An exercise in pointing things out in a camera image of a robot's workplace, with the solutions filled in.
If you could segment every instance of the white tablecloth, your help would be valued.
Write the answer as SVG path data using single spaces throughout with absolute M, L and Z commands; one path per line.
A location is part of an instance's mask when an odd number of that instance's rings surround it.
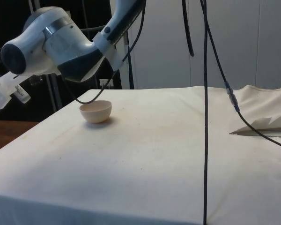
M 259 99 L 250 90 L 237 92 L 244 115 Z M 203 93 L 107 90 L 100 125 L 76 102 L 55 113 L 0 150 L 0 225 L 202 224 Z M 281 225 L 281 148 L 230 135 L 225 90 L 209 98 L 209 224 Z

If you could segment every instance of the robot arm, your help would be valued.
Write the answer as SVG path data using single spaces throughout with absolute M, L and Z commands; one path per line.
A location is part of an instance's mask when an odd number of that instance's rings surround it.
M 117 0 L 113 17 L 101 31 L 109 44 L 120 40 L 144 2 Z M 68 80 L 83 82 L 95 74 L 104 56 L 62 8 L 45 7 L 28 18 L 20 36 L 3 46 L 1 58 L 16 75 L 61 73 Z

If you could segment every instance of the wall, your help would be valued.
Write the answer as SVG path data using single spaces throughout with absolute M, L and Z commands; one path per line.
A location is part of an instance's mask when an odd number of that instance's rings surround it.
M 210 0 L 208 19 L 219 57 L 234 89 L 247 84 L 281 87 L 281 0 Z M 195 57 L 187 51 L 180 1 L 148 0 L 141 38 L 133 52 L 135 87 L 203 85 L 203 15 L 188 1 Z M 140 18 L 129 30 L 133 41 Z M 223 87 L 211 46 L 209 86 Z

